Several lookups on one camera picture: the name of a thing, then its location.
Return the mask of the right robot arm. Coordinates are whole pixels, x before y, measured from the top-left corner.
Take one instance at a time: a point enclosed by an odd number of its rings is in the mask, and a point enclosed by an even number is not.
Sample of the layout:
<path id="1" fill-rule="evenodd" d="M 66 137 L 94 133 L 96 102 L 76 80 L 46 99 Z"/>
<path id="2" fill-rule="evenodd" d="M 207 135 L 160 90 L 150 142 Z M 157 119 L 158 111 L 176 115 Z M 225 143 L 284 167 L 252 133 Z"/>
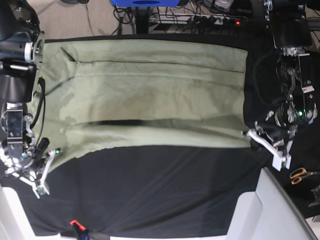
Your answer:
<path id="1" fill-rule="evenodd" d="M 0 176 L 24 177 L 40 167 L 48 139 L 35 137 L 34 127 L 45 116 L 45 80 L 40 76 L 45 33 L 36 11 L 26 0 L 0 2 Z"/>

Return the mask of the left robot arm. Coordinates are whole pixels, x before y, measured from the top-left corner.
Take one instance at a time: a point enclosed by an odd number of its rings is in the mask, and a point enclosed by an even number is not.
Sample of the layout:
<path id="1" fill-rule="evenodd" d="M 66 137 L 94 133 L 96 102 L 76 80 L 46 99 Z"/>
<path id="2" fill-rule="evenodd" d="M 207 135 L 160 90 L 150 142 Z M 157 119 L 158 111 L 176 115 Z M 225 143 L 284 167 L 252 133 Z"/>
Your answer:
<path id="1" fill-rule="evenodd" d="M 257 60 L 252 76 L 258 97 L 274 110 L 266 119 L 255 122 L 251 139 L 272 154 L 284 156 L 290 152 L 296 133 L 311 125 L 318 115 L 307 51 L 312 38 L 302 1 L 265 0 L 263 6 L 274 49 Z M 278 57 L 275 72 L 281 95 L 267 100 L 258 83 L 258 67 L 272 56 Z"/>

